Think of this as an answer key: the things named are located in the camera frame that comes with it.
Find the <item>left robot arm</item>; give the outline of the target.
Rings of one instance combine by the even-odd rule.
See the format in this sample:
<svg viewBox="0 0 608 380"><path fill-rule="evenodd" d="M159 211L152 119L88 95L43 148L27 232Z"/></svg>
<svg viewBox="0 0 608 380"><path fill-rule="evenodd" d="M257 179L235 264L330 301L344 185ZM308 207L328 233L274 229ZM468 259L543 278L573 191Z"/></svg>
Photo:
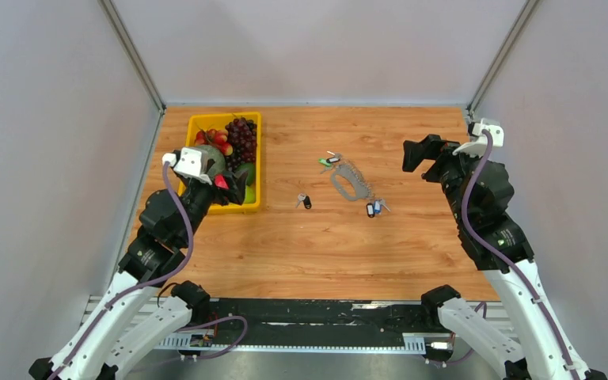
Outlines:
<svg viewBox="0 0 608 380"><path fill-rule="evenodd" d="M186 169L183 159L166 154L162 177L165 187L147 198L137 236L101 301L60 351L34 361L28 370L32 378L123 379L170 333L209 321L209 294L184 281L173 287L172 300L127 329L146 301L192 258L194 233L211 205L244 201L248 175L224 170L211 159Z"/></svg>

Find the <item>key with black tag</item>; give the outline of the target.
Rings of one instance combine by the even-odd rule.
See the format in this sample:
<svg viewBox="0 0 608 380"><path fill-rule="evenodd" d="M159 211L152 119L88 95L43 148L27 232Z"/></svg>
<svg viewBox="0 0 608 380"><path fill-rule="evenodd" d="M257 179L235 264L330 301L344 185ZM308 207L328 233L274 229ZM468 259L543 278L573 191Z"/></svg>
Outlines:
<svg viewBox="0 0 608 380"><path fill-rule="evenodd" d="M297 203L295 204L295 207L299 207L300 205L304 206L304 208L307 210L312 208L312 202L306 193L300 193L297 195Z"/></svg>

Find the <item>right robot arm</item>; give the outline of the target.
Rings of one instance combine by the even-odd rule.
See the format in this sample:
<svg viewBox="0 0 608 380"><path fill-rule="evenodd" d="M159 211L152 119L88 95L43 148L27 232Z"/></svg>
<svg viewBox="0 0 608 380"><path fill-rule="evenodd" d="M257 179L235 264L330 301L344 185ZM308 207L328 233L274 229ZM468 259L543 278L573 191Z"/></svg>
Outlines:
<svg viewBox="0 0 608 380"><path fill-rule="evenodd" d="M504 144L483 129L464 144L428 135L405 141L402 169L431 161L423 178L441 186L467 256L499 295L514 329L501 332L448 285L422 296L420 319L464 340L502 379L602 379L567 338L542 286L534 251L507 206L515 191L505 166L490 160Z"/></svg>

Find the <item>keys with blue black tags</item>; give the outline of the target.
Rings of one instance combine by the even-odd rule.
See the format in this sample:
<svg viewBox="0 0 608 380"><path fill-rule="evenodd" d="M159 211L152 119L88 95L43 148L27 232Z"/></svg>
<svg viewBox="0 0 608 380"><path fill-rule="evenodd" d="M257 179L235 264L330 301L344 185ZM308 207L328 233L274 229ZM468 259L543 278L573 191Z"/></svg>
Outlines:
<svg viewBox="0 0 608 380"><path fill-rule="evenodd" d="M374 199L366 204L366 213L369 218L374 218L380 215L383 211L391 212L383 198Z"/></svg>

